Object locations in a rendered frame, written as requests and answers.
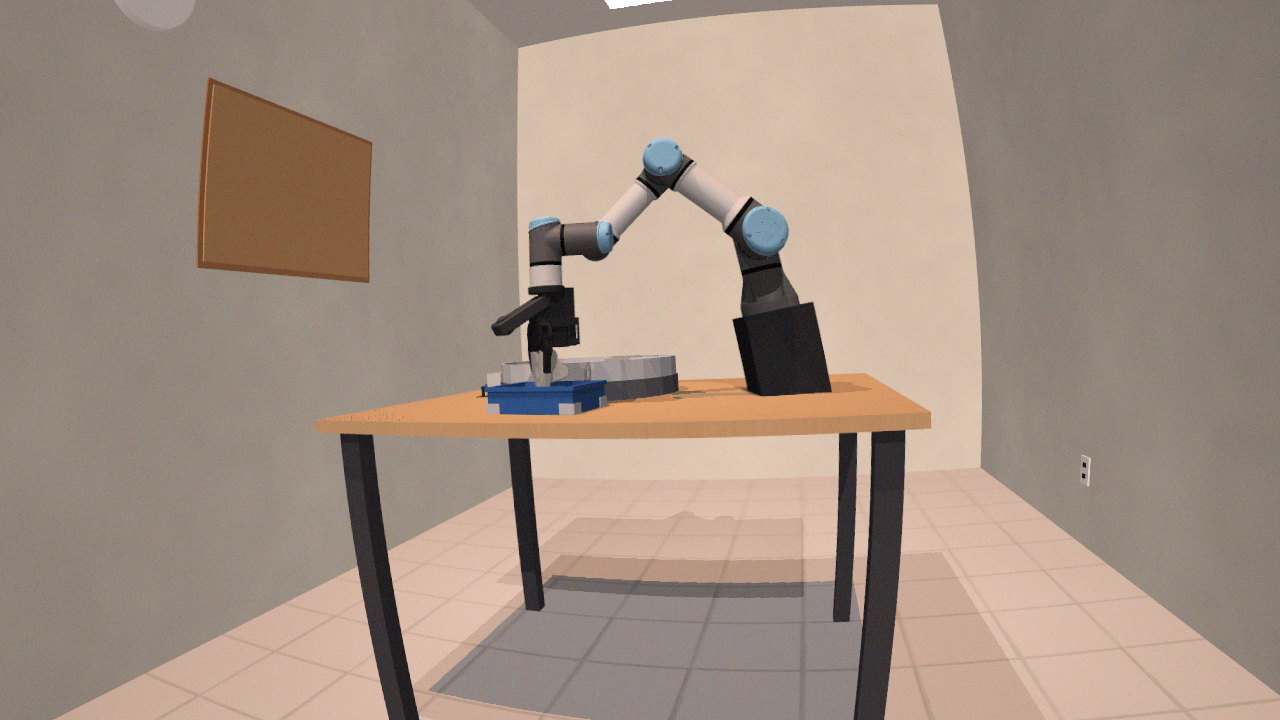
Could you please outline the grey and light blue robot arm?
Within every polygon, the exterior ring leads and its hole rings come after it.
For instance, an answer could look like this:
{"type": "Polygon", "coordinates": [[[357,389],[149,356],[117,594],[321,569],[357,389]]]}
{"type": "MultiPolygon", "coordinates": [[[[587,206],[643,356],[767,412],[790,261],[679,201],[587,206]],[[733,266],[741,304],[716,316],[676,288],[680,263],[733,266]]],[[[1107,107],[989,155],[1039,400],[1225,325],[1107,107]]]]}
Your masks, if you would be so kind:
{"type": "MultiPolygon", "coordinates": [[[[605,259],[628,225],[669,188],[714,217],[733,238],[742,274],[742,316],[800,304],[780,260],[788,224],[778,210],[735,193],[669,138],[655,138],[646,145],[643,167],[634,186],[596,222],[561,224],[557,217],[541,217],[529,223],[530,287],[562,284],[562,256],[605,259]]],[[[535,296],[500,316],[492,331],[497,336],[511,334],[549,306],[547,295],[535,296]]]]}

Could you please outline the blue plastic crate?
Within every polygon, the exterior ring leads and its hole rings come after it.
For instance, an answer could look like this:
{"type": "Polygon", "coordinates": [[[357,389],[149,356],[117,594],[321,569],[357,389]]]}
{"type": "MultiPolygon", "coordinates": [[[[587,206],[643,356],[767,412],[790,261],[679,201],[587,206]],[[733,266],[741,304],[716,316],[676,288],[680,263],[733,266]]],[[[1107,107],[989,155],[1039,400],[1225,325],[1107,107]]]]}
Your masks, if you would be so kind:
{"type": "Polygon", "coordinates": [[[486,414],[577,415],[607,406],[607,380],[556,380],[549,387],[518,382],[484,388],[486,414]],[[522,386],[522,387],[518,387],[522,386]]]}

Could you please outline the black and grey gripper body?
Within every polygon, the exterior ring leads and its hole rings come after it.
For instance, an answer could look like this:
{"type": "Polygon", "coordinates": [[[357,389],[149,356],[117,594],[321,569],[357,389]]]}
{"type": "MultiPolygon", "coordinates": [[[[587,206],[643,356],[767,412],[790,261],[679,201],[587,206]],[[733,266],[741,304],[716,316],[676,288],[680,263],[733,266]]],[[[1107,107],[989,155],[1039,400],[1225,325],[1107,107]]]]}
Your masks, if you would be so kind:
{"type": "Polygon", "coordinates": [[[531,346],[532,350],[540,350],[541,347],[541,329],[549,334],[553,347],[570,347],[580,345],[579,316],[575,316],[573,306],[573,287],[564,287],[563,284],[534,286],[529,287],[529,295],[547,295],[550,304],[549,307],[529,320],[527,340],[529,346],[531,346]]]}

